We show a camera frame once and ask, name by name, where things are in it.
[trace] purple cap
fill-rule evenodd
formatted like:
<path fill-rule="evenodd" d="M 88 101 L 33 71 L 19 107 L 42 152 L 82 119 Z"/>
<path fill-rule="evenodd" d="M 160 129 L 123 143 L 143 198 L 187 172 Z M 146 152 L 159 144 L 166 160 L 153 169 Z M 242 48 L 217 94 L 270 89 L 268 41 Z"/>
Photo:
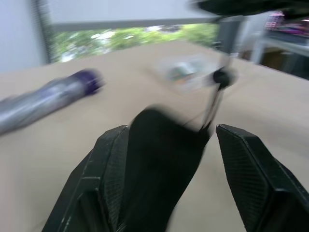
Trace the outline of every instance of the purple cap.
<path fill-rule="evenodd" d="M 73 74 L 73 76 L 78 78 L 86 87 L 86 96 L 95 94 L 97 90 L 104 85 L 104 82 L 99 73 L 92 69 L 81 70 Z"/>

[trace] beige table surface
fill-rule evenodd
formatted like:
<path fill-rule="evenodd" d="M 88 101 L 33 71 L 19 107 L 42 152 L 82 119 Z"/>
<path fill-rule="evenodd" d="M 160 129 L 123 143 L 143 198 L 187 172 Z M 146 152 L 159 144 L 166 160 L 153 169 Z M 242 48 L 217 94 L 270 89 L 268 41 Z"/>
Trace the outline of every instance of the beige table surface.
<path fill-rule="evenodd" d="M 69 174 L 104 131 L 130 121 L 146 106 L 162 103 L 181 120 L 201 122 L 212 88 L 181 95 L 158 80 L 164 57 L 220 54 L 185 42 L 137 47 L 103 56 L 0 75 L 0 98 L 39 88 L 84 68 L 107 85 L 33 125 L 0 137 L 0 230 L 43 228 Z M 235 59 L 238 81 L 226 90 L 216 123 L 258 135 L 273 155 L 309 189 L 309 82 Z M 225 178 L 216 136 L 172 216 L 169 231 L 244 232 Z"/>

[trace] black fabric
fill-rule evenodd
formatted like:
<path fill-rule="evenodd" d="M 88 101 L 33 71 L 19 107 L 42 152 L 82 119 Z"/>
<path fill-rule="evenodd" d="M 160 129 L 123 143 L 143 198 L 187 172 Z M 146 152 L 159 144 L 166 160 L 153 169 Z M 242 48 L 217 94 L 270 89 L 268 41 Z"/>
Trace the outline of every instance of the black fabric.
<path fill-rule="evenodd" d="M 197 2 L 197 6 L 225 17 L 256 15 L 277 10 L 283 11 L 287 21 L 309 16 L 307 0 L 202 0 Z"/>
<path fill-rule="evenodd" d="M 129 130 L 124 190 L 126 232 L 163 232 L 209 140 L 168 115 L 146 109 Z"/>

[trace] trees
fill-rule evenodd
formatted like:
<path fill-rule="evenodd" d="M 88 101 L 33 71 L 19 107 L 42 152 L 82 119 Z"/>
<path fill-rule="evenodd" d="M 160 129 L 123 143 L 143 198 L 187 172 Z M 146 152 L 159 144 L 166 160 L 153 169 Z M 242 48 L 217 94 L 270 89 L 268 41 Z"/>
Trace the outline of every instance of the trees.
<path fill-rule="evenodd" d="M 214 24 L 191 24 L 177 26 L 177 28 L 178 30 L 172 30 L 173 32 L 166 30 L 166 27 L 158 31 L 147 31 L 146 28 L 126 28 L 60 32 L 55 36 L 56 61 L 61 61 L 64 57 L 83 58 L 108 51 L 171 40 L 186 40 L 209 46 L 217 35 L 217 26 Z M 100 39 L 98 35 L 108 31 L 113 31 L 113 35 L 110 38 Z"/>

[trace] small object in plastic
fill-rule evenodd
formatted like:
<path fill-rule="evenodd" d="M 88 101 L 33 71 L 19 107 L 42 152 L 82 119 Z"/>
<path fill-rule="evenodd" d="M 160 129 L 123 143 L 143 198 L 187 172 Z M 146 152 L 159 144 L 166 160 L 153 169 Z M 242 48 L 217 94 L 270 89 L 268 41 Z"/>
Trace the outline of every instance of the small object in plastic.
<path fill-rule="evenodd" d="M 217 64 L 203 55 L 166 58 L 161 61 L 158 70 L 164 80 L 181 92 L 189 92 L 214 82 L 209 74 L 218 69 Z"/>
<path fill-rule="evenodd" d="M 95 94 L 103 86 L 93 70 L 81 70 L 42 88 L 0 101 L 0 135 L 25 127 L 78 99 Z"/>

